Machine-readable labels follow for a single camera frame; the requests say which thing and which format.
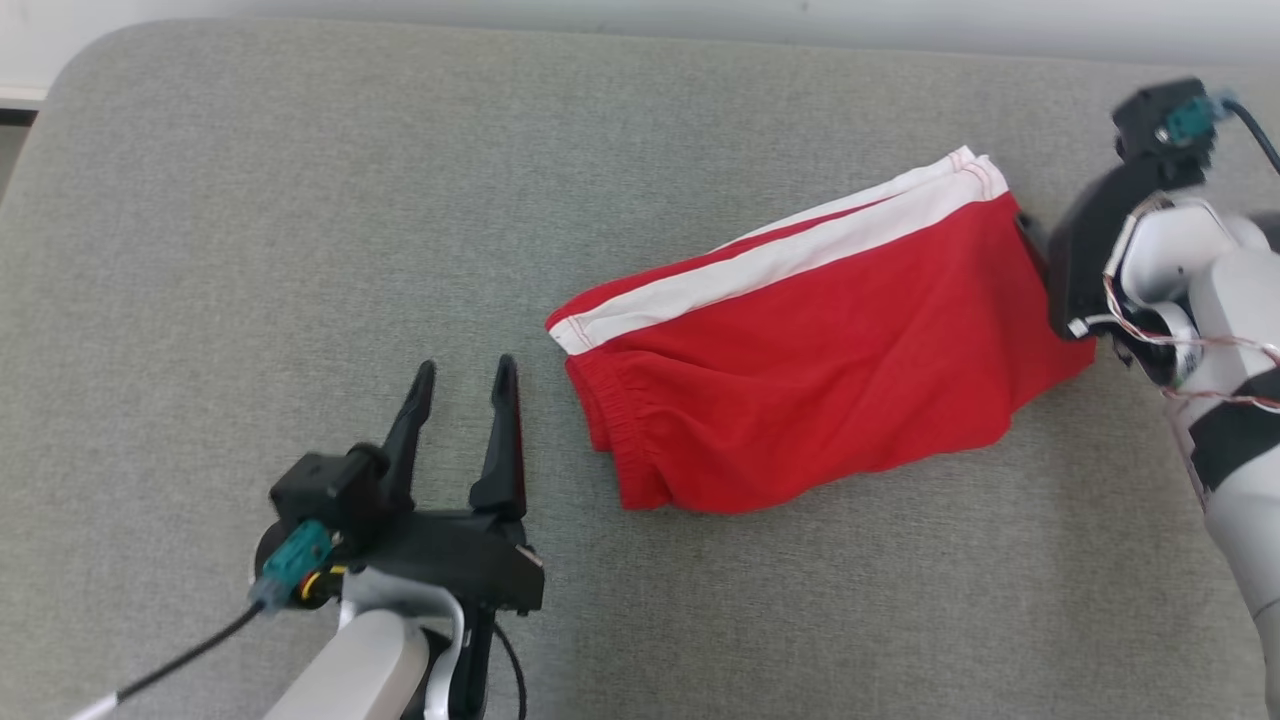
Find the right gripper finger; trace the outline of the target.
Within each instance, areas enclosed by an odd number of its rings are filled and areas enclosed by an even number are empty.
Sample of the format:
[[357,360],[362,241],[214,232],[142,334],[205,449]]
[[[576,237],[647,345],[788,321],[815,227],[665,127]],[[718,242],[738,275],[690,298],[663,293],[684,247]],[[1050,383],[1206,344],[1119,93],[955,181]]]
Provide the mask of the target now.
[[1046,234],[1044,227],[1027,211],[1019,211],[1015,215],[1015,228],[1021,238],[1021,243],[1036,268],[1036,272],[1042,283],[1048,282],[1050,264],[1048,264],[1048,236]]

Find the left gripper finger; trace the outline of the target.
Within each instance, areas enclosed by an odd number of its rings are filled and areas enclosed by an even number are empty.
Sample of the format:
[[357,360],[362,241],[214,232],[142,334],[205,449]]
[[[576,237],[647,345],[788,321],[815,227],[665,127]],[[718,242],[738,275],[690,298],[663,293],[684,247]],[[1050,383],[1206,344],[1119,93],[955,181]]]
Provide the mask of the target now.
[[412,483],[420,430],[430,418],[436,364],[422,363],[408,393],[380,447],[381,475],[378,480],[381,501],[388,512],[413,510]]
[[499,521],[521,523],[527,512],[524,433],[518,368],[515,357],[499,357],[490,392],[490,434],[480,477],[471,484],[468,503]]

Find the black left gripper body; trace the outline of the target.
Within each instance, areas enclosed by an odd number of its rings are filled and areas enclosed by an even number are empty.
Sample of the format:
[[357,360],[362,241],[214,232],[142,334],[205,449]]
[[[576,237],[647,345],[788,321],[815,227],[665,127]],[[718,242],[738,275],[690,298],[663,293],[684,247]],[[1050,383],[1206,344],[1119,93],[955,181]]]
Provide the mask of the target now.
[[545,569],[524,523],[493,512],[411,512],[364,552],[364,566],[438,585],[463,603],[520,614],[543,609]]

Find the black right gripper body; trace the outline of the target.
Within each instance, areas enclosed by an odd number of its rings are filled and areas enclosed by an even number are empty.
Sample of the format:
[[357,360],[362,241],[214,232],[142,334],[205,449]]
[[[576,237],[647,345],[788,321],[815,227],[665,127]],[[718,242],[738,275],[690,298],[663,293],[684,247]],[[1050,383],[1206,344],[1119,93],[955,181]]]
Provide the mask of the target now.
[[1203,182],[1204,168],[1194,158],[1140,158],[1088,183],[1050,233],[1046,287],[1057,337],[1089,336],[1071,324],[1107,310],[1102,274],[1132,211],[1157,192]]

